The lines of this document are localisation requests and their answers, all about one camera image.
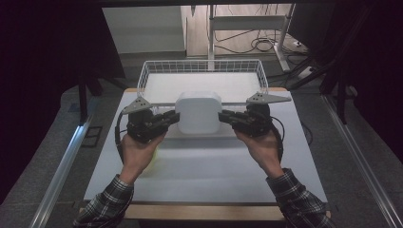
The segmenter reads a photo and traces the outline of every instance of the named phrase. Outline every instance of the plaid shirt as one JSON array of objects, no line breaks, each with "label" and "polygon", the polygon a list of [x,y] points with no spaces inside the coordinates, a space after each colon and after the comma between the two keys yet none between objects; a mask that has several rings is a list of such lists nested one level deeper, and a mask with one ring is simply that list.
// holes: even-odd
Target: plaid shirt
[{"label": "plaid shirt", "polygon": [[[277,179],[266,179],[287,227],[336,227],[326,217],[325,204],[305,189],[291,169],[283,169],[284,175]],[[125,215],[133,196],[133,185],[119,180],[117,175],[105,191],[98,194],[74,220],[73,227],[116,227]]]}]

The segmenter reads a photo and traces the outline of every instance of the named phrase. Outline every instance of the table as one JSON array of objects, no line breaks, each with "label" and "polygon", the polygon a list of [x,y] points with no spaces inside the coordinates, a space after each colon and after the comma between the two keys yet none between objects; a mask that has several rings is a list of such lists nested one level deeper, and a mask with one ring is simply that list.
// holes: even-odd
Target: table
[{"label": "table", "polygon": [[[290,95],[283,88],[272,88],[270,93],[279,96]],[[136,94],[136,89],[133,88],[125,91],[114,123],[121,109],[134,100]],[[282,165],[292,167],[301,182],[321,200],[327,202],[308,144],[298,122],[294,103],[270,104],[270,106],[272,115],[283,121],[287,131]],[[181,145],[185,144],[185,146],[177,145],[175,139],[165,139],[160,145],[153,170],[144,172],[145,175],[136,180],[133,203],[127,209],[125,218],[284,220],[273,194],[264,181],[264,173],[250,158],[243,143],[234,138],[214,141],[181,140]],[[202,143],[207,141],[211,146],[202,146]],[[229,144],[230,149],[225,150],[225,146],[222,146],[220,151],[217,151],[219,148],[217,143],[222,141],[225,141],[226,145]],[[213,165],[203,171],[203,166],[210,163]],[[242,165],[241,172],[231,167],[234,163]],[[116,152],[114,131],[111,127],[88,185],[85,200],[91,200],[97,193],[103,191],[121,168],[122,163]],[[193,194],[201,188],[203,192]],[[228,194],[230,189],[234,189],[233,194]]]}]

